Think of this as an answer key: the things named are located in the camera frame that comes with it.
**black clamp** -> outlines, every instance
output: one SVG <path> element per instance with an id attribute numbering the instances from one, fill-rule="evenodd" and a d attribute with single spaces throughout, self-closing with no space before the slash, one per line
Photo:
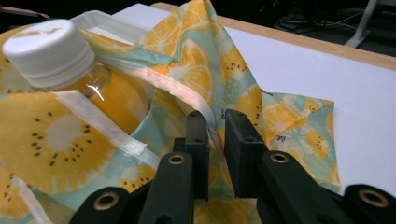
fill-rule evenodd
<path id="1" fill-rule="evenodd" d="M 320 187 L 290 154 L 269 151 L 248 117 L 227 110 L 224 153 L 235 197 L 257 198 L 263 223 L 395 223 L 396 199 L 367 185 L 344 197 Z"/>
<path id="2" fill-rule="evenodd" d="M 114 187 L 97 190 L 70 223 L 192 223 L 194 199 L 208 199 L 209 150 L 205 119 L 191 112 L 186 138 L 175 139 L 153 180 L 131 194 Z"/>
<path id="3" fill-rule="evenodd" d="M 248 117 L 225 112 L 225 148 L 235 197 L 257 198 L 263 223 L 394 223 L 396 199 L 367 185 L 344 197 L 320 187 L 290 154 L 269 151 Z M 71 223 L 192 223 L 193 200 L 208 200 L 209 143 L 203 116 L 187 117 L 186 138 L 161 158 L 155 178 L 129 194 L 93 193 Z"/>

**plastic bottle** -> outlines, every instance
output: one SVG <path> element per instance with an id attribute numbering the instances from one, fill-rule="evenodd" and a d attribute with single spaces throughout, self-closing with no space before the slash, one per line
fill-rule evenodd
<path id="1" fill-rule="evenodd" d="M 98 64 L 71 21 L 32 25 L 9 38 L 3 52 L 34 90 L 79 90 L 126 133 L 132 133 L 149 110 L 144 89 Z"/>

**wooden table edge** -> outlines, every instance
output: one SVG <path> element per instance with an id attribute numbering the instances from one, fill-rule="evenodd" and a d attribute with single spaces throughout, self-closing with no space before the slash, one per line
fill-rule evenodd
<path id="1" fill-rule="evenodd" d="M 169 12 L 177 8 L 177 6 L 163 2 L 154 3 L 151 6 Z M 218 16 L 218 18 L 220 24 L 225 27 L 230 27 L 254 35 L 260 35 L 260 36 L 276 39 L 282 42 L 290 43 L 292 45 L 296 45 L 308 49 L 314 49 L 321 52 L 330 53 L 332 55 L 358 61 L 361 63 L 368 63 L 375 66 L 396 70 L 396 57 L 391 57 L 388 55 L 374 53 L 362 49 L 354 49 L 351 47 L 346 47 L 343 45 L 338 45 L 301 35 L 295 35 L 245 21 L 238 21 L 221 16 Z"/>

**white bottle cap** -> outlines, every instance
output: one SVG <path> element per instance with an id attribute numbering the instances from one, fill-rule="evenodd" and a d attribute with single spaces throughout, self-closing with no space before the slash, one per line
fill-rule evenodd
<path id="1" fill-rule="evenodd" d="M 95 56 L 68 20 L 44 21 L 9 38 L 3 53 L 34 88 L 68 85 L 90 70 Z"/>

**white strap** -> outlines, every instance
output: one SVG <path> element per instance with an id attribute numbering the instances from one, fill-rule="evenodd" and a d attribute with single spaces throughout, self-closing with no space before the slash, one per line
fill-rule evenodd
<path id="1" fill-rule="evenodd" d="M 44 208 L 41 206 L 33 192 L 27 187 L 26 183 L 22 179 L 18 178 L 18 184 L 20 187 L 20 197 L 23 199 L 23 202 L 35 218 L 35 221 L 39 224 L 52 224 L 52 221 L 47 216 Z"/>
<path id="2" fill-rule="evenodd" d="M 103 55 L 98 56 L 99 62 L 117 68 L 122 72 L 140 79 L 146 80 L 154 87 L 168 91 L 170 94 L 176 96 L 184 103 L 190 105 L 193 109 L 198 110 L 205 118 L 208 127 L 209 134 L 215 144 L 215 147 L 222 158 L 225 161 L 224 152 L 221 147 L 218 136 L 216 135 L 216 119 L 210 109 L 207 101 L 196 91 L 183 85 L 182 83 L 167 77 L 161 73 L 158 73 L 148 67 L 144 67 L 140 64 L 133 63 L 130 61 L 124 61 L 121 59 L 106 57 Z"/>
<path id="3" fill-rule="evenodd" d="M 90 123 L 110 142 L 116 145 L 116 147 L 129 155 L 137 157 L 139 160 L 156 169 L 160 159 L 154 153 L 146 149 L 147 144 L 139 142 L 124 132 L 79 91 L 59 91 L 55 92 L 55 94 L 58 96 L 60 102 L 81 119 Z"/>

